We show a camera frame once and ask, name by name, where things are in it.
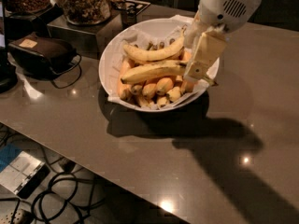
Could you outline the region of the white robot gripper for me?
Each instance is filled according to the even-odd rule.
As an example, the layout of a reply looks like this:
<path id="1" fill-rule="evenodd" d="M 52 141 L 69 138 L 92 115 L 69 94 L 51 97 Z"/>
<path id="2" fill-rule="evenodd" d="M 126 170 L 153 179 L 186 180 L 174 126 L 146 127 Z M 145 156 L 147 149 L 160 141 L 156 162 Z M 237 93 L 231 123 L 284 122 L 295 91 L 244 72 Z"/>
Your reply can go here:
<path id="1" fill-rule="evenodd" d="M 203 79 L 213 82 L 207 71 L 216 62 L 227 46 L 223 34 L 206 32 L 208 26 L 224 26 L 226 33 L 241 28 L 257 10 L 262 0 L 199 0 L 199 18 L 194 18 L 187 28 L 184 47 L 192 49 L 184 78 L 195 82 Z"/>

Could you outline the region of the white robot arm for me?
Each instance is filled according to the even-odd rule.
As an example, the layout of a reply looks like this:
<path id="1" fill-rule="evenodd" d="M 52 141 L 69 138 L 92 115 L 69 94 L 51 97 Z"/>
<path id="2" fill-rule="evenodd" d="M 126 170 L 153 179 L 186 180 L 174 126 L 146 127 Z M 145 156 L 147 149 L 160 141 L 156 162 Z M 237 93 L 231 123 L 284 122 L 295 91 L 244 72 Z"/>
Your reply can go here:
<path id="1" fill-rule="evenodd" d="M 261 3 L 262 0 L 199 0 L 184 41 L 184 46 L 192 50 L 184 77 L 211 82 L 206 72 L 224 52 L 226 35 L 241 28 Z"/>

